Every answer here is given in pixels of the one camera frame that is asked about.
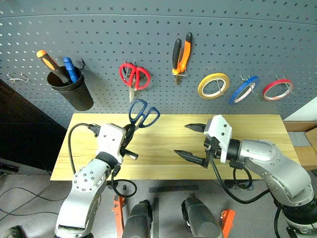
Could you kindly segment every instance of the wooden table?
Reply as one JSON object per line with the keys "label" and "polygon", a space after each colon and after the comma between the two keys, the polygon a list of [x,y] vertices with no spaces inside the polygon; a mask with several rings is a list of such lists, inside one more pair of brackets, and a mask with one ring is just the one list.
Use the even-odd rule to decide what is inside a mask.
{"label": "wooden table", "polygon": [[[294,147],[279,115],[223,115],[232,126],[232,138],[265,139],[274,142],[282,153],[299,163]],[[161,115],[159,120],[148,128],[135,132],[127,149],[139,154],[134,161],[124,157],[124,163],[117,179],[215,179],[211,165],[204,169],[189,163],[178,156],[174,149],[186,150],[204,157],[202,133],[184,127],[189,123],[207,123],[212,115]],[[124,127],[129,123],[127,114],[74,114],[66,137],[60,149],[51,180],[72,180],[69,162],[67,137],[69,130],[77,123],[98,125],[114,123]],[[72,152],[76,170],[95,157],[97,139],[84,126],[72,133]],[[228,163],[217,162],[223,179],[232,179],[232,168]],[[246,179],[244,172],[237,172],[238,179]]]}

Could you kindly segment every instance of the orange pliers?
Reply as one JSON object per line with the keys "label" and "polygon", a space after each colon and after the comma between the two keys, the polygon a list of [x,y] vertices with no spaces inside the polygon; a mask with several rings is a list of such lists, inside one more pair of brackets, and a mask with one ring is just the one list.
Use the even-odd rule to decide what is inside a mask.
{"label": "orange pliers", "polygon": [[184,45],[184,53],[182,56],[182,60],[179,62],[180,59],[180,50],[182,47],[182,40],[176,39],[173,56],[172,56],[172,63],[173,63],[173,70],[172,74],[175,76],[175,82],[179,85],[179,79],[181,76],[185,76],[185,74],[181,74],[186,70],[187,61],[190,55],[191,45],[193,40],[193,34],[188,32],[186,35],[186,41]]}

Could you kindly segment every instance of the concrete floor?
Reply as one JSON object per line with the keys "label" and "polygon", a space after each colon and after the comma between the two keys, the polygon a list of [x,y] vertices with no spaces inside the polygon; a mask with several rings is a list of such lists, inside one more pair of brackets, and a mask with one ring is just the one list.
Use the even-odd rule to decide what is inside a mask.
{"label": "concrete floor", "polygon": [[[311,174],[312,184],[315,192],[317,191],[317,179]],[[49,183],[49,176],[24,176],[24,175],[6,175],[0,177],[0,193],[5,190],[20,186],[29,189],[35,193],[42,190]],[[182,218],[181,203],[193,191],[170,191],[170,192],[149,192],[149,188],[160,186],[175,185],[196,185],[198,190],[194,191],[196,197],[207,205],[211,212],[219,220],[221,210],[230,208],[236,212],[234,227],[231,229],[230,238],[273,238],[273,220],[276,207],[269,194],[260,200],[243,205],[231,199],[223,189],[210,180],[139,180],[136,181],[138,192],[135,196],[127,199],[124,207],[125,215],[131,211],[132,207],[139,201],[148,199],[153,203],[154,198],[158,197],[159,209],[154,210],[155,216],[159,217],[159,236],[153,238],[185,238],[191,237],[190,232]],[[66,196],[71,188],[69,181],[53,181],[50,187],[42,196],[50,199],[59,199]],[[254,190],[245,191],[237,189],[234,192],[242,199],[254,197],[266,186],[263,181],[254,181]],[[102,194],[102,201],[98,209],[92,233],[95,238],[116,238],[113,207],[114,192],[105,189]],[[1,209],[11,211],[20,204],[24,203],[33,195],[19,189],[14,189],[5,194],[0,199]],[[34,199],[29,204],[16,211],[16,214],[26,214],[40,211],[59,212],[62,201],[50,202],[40,198]],[[38,214],[32,216],[8,216],[0,222],[0,234],[9,227],[21,225],[29,238],[53,238],[54,226],[57,215]],[[286,222],[283,216],[279,219],[279,232],[282,238],[289,237],[286,232]]]}

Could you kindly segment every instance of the gray pegboard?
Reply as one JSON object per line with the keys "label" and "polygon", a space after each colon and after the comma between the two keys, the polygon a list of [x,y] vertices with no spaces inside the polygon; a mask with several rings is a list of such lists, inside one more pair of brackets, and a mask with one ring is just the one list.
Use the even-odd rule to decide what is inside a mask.
{"label": "gray pegboard", "polygon": [[[281,114],[283,118],[316,96],[316,1],[2,1],[1,77],[22,96],[67,127],[73,112],[46,82],[48,69],[36,58],[44,49],[62,64],[70,56],[81,67],[94,99],[88,113],[127,113],[128,90],[118,75],[123,59],[135,60],[152,75],[136,97],[167,114]],[[171,75],[176,38],[193,33],[188,76],[181,85]],[[28,75],[10,84],[7,73]],[[214,100],[197,94],[208,74],[230,78],[227,92]],[[240,75],[260,83],[243,102],[230,106]],[[262,90],[275,76],[295,85],[294,94],[266,102]],[[283,88],[275,88],[275,93]]]}

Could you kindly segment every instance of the yellow tape roll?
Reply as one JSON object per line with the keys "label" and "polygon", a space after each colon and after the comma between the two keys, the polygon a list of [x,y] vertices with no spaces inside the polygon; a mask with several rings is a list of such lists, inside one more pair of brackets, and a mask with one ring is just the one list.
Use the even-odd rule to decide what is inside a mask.
{"label": "yellow tape roll", "polygon": [[[207,84],[209,84],[212,81],[215,80],[222,80],[223,81],[223,86],[221,87],[220,91],[217,91],[212,94],[207,94],[204,93],[204,88],[206,87]],[[230,86],[230,80],[227,75],[224,73],[212,73],[208,76],[206,76],[198,85],[198,94],[201,98],[203,99],[214,99],[217,97],[220,97]]]}

